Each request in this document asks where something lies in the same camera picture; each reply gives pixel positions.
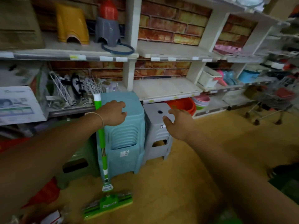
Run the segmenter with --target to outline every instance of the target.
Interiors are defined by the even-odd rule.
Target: mop
[[[95,109],[99,109],[102,106],[101,94],[94,94]],[[84,219],[88,220],[104,213],[117,210],[133,203],[131,194],[110,194],[113,190],[113,186],[108,178],[108,165],[107,156],[105,151],[105,132],[101,128],[98,130],[100,147],[102,150],[103,172],[104,172],[104,185],[102,191],[107,193],[106,196],[97,200],[83,210]]]

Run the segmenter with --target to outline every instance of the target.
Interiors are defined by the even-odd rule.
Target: white plastic basket
[[[202,74],[198,79],[198,83],[200,83],[200,85],[204,86],[205,88],[214,87],[218,82],[217,78],[221,77],[222,75],[220,75],[217,71],[214,71],[213,69],[205,66]]]

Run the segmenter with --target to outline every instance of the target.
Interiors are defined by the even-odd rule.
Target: blue plastic bin
[[[109,101],[123,101],[127,112],[125,121],[118,126],[105,126],[108,177],[133,171],[139,172],[144,156],[145,121],[144,109],[134,92],[103,93],[102,105]],[[98,162],[101,177],[104,177],[101,148],[97,135]]]
[[[259,74],[260,72],[243,70],[238,79],[243,83],[253,83]]]

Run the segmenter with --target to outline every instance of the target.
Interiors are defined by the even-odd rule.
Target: shopping cart
[[[250,113],[254,112],[260,118],[254,121],[254,125],[258,126],[260,120],[268,116],[274,115],[280,112],[279,120],[275,123],[276,125],[282,124],[282,117],[285,111],[293,106],[293,101],[299,93],[299,81],[296,77],[289,75],[284,77],[282,80],[271,83],[265,90],[258,93],[255,100],[258,103],[245,113],[245,118],[250,118]],[[275,110],[268,115],[263,116],[260,112],[262,109]]]

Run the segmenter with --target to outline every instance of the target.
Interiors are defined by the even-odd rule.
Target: green mop handle
[[[96,93],[94,96],[94,102],[95,102],[95,109],[99,109],[102,106],[102,100],[101,100],[101,94]],[[104,129],[101,128],[98,130],[99,133],[99,139],[100,139],[100,147],[102,150],[102,161],[103,161],[103,172],[104,172],[104,178],[108,178],[108,166],[107,166],[107,156],[105,151],[105,132]]]

